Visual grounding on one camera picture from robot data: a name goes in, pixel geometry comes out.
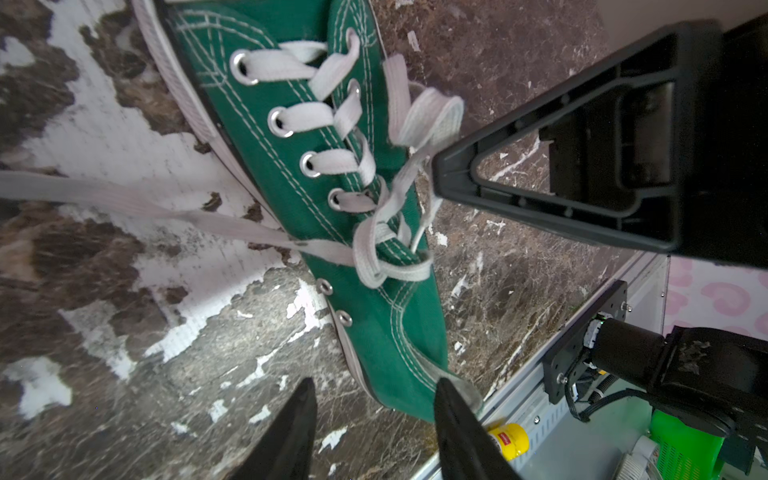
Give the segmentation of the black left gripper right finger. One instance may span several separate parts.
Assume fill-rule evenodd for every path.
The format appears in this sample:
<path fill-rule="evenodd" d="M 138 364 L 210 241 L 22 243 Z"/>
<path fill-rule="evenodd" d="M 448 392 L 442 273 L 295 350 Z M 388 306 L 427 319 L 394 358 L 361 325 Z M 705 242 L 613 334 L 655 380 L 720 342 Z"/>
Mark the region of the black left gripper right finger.
<path fill-rule="evenodd" d="M 443 479 L 521 479 L 447 378 L 437 383 L 434 419 Z"/>

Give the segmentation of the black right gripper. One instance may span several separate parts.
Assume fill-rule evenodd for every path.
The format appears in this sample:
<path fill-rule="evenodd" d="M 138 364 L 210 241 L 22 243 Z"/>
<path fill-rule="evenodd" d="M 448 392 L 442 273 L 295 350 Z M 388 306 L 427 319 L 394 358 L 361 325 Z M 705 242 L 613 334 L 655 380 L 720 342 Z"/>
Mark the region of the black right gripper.
<path fill-rule="evenodd" d="M 548 148 L 546 191 L 481 174 L 529 134 Z M 767 17 L 724 43 L 714 20 L 659 28 L 440 152 L 433 179 L 445 199 L 575 240 L 764 269 Z"/>

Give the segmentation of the green canvas sneaker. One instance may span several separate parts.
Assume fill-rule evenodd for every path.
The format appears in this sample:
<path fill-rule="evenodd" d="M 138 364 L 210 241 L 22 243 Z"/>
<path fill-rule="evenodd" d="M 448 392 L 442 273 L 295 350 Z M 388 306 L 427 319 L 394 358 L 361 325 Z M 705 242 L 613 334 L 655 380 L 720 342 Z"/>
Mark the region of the green canvas sneaker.
<path fill-rule="evenodd" d="M 366 1 L 136 1 L 156 67 L 197 139 L 274 217 L 261 244 L 298 250 L 352 377 L 432 421 L 448 365 L 415 183 L 459 135 L 463 100 L 412 82 Z"/>

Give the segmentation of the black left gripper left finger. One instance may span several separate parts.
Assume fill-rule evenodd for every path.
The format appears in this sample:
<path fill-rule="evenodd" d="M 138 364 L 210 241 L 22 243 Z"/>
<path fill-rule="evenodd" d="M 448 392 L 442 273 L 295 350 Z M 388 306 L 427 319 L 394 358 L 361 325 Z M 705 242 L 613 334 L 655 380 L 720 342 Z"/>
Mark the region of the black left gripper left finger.
<path fill-rule="evenodd" d="M 317 425 L 314 381 L 302 379 L 241 465 L 227 478 L 308 479 Z"/>

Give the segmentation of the white shoelace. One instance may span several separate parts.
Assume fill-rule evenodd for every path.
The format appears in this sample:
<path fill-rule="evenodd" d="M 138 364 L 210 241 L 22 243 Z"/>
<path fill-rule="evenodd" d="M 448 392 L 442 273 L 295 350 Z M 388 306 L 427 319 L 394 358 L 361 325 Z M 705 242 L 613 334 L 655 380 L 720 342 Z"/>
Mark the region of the white shoelace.
<path fill-rule="evenodd" d="M 457 96 L 448 97 L 410 81 L 402 55 L 384 60 L 389 139 L 395 146 L 412 150 L 395 178 L 386 181 L 378 174 L 368 140 L 358 128 L 362 116 L 360 85 L 355 80 L 349 82 L 347 96 L 339 107 L 332 108 L 326 102 L 349 77 L 360 57 L 362 44 L 354 29 L 348 29 L 346 39 L 345 53 L 329 53 L 327 44 L 303 40 L 283 42 L 273 49 L 239 49 L 232 53 L 229 67 L 234 78 L 245 86 L 271 81 L 308 82 L 312 101 L 288 108 L 275 107 L 269 112 L 267 126 L 274 136 L 289 138 L 331 127 L 341 139 L 353 141 L 351 148 L 308 151 L 299 160 L 299 171 L 308 178 L 351 175 L 357 180 L 357 189 L 334 188 L 327 195 L 332 210 L 365 217 L 350 243 L 295 240 L 234 217 L 204 211 L 173 211 L 148 201 L 138 191 L 87 179 L 9 170 L 1 174 L 1 196 L 10 200 L 84 204 L 122 215 L 179 220 L 228 238 L 292 248 L 332 264 L 355 268 L 361 282 L 371 289 L 388 279 L 424 281 L 432 270 L 430 253 L 420 253 L 416 263 L 395 265 L 380 259 L 377 247 L 387 241 L 398 241 L 417 253 L 420 239 L 442 200 L 432 195 L 417 230 L 411 230 L 402 214 L 407 193 L 434 153 L 457 138 L 464 103 Z"/>

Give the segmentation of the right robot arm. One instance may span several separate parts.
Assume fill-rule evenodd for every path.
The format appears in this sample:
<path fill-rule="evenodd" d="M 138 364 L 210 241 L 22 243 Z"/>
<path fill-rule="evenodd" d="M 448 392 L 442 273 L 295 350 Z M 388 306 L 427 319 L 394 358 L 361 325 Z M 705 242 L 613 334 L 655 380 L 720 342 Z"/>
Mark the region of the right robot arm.
<path fill-rule="evenodd" d="M 767 265 L 767 19 L 657 29 L 440 152 L 451 201 L 567 238 Z M 767 449 L 767 344 L 707 327 L 628 324 L 623 283 L 543 358 L 544 388 L 588 422 L 626 398 Z M 596 370 L 628 388 L 575 408 Z"/>

